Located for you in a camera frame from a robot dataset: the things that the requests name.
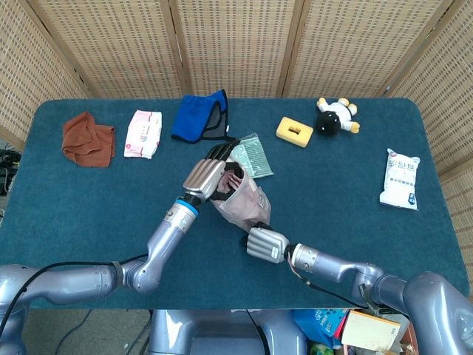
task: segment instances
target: blue tablecloth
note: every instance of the blue tablecloth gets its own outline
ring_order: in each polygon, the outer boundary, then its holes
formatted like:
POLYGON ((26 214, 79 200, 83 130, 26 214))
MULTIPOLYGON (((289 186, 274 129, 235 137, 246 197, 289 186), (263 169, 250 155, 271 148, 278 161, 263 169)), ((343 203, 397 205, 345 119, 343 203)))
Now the blue tablecloth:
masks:
MULTIPOLYGON (((275 175, 258 179, 272 204, 271 225, 292 242, 409 279, 436 271, 463 294, 469 284, 429 151, 420 113, 400 98, 353 99, 358 135, 314 134, 302 149, 275 136, 282 116, 313 125, 316 99, 231 99, 229 134, 256 132, 275 175), (418 156, 419 211, 382 206, 387 148, 418 156)), ((33 121, 0 228, 0 263, 42 267, 64 260, 122 260, 146 252, 194 164, 215 141, 171 139, 180 100, 60 100, 33 121), (160 146, 151 160, 124 158, 136 109, 161 111, 160 146), (62 125, 83 111, 115 127, 117 155, 106 169, 82 168, 61 152, 62 125)), ((244 231, 210 204, 166 265, 160 287, 141 296, 119 289, 96 308, 317 308, 346 305, 304 286, 286 263, 250 257, 244 231)), ((313 283, 347 295, 349 281, 313 283)), ((37 301, 38 307, 50 306, 37 301)))

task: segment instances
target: toy cow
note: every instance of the toy cow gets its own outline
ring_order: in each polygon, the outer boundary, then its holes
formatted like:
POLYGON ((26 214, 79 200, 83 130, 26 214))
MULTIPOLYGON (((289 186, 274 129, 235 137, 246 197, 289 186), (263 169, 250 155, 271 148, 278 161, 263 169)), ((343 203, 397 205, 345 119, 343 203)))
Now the toy cow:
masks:
POLYGON ((336 135, 340 129, 352 133, 360 132, 360 124, 352 121, 352 117, 356 115, 358 109, 346 98, 340 98, 330 105, 324 98, 320 98, 317 101, 317 107, 321 112, 317 117, 317 132, 323 135, 336 135))

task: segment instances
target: brown towel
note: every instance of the brown towel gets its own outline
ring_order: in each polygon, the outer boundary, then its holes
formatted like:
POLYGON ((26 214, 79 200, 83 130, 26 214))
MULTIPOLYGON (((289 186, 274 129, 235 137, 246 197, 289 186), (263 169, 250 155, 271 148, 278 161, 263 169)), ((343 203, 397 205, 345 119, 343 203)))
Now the brown towel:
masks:
POLYGON ((113 127, 96 125, 88 112, 67 121, 62 138, 62 152, 80 166, 104 168, 115 156, 113 127))

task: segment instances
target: yellow sponge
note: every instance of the yellow sponge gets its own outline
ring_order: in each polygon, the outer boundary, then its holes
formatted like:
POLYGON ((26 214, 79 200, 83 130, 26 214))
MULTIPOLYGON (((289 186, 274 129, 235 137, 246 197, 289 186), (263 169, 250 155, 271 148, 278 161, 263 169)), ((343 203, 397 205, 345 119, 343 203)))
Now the yellow sponge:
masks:
POLYGON ((309 143, 313 128, 301 124, 289 117, 283 117, 281 123, 276 130, 276 136, 282 138, 292 144, 305 148, 309 143))

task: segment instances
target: woven screen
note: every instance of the woven screen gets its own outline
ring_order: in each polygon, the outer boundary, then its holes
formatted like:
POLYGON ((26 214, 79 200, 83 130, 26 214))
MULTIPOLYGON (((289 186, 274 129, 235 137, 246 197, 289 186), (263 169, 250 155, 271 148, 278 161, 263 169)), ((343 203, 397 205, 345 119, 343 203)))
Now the woven screen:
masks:
POLYGON ((441 0, 313 1, 290 97, 372 97, 441 0))
POLYGON ((473 156, 473 1, 466 3, 391 94, 421 108, 442 174, 473 156))
POLYGON ((181 96, 158 0, 32 3, 97 96, 181 96))
POLYGON ((23 148, 38 106, 86 92, 18 0, 0 1, 0 135, 23 148))
POLYGON ((294 0, 179 0, 194 93, 274 97, 294 0))
POLYGON ((473 167, 442 184, 473 290, 473 167))

